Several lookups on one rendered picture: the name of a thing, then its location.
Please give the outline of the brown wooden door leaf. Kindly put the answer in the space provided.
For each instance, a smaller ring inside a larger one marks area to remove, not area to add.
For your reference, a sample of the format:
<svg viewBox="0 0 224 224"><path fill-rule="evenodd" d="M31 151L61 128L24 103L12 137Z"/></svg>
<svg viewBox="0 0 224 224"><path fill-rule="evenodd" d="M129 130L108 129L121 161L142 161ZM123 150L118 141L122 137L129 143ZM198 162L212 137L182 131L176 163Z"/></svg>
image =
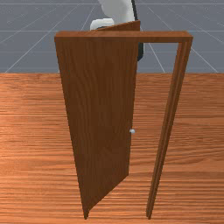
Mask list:
<svg viewBox="0 0 224 224"><path fill-rule="evenodd" d="M55 37L83 215L129 175L137 44Z"/></svg>

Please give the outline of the brown wooden door frame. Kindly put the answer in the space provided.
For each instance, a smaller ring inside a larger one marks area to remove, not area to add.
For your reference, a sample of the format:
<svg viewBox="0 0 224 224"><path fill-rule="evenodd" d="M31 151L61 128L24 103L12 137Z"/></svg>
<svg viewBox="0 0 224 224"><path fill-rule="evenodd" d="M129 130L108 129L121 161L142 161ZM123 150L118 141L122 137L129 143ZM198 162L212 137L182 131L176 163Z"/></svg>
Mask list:
<svg viewBox="0 0 224 224"><path fill-rule="evenodd" d="M176 43L178 44L177 56L172 73L171 86L164 113L164 121L157 149L157 158L151 181L146 213L151 214L154 207L158 184L163 170L165 155L172 131L172 125L177 110L179 95L186 71L186 64L191 51L193 37L186 31L71 31L77 39L101 42L120 42L127 40L131 43Z"/></svg>

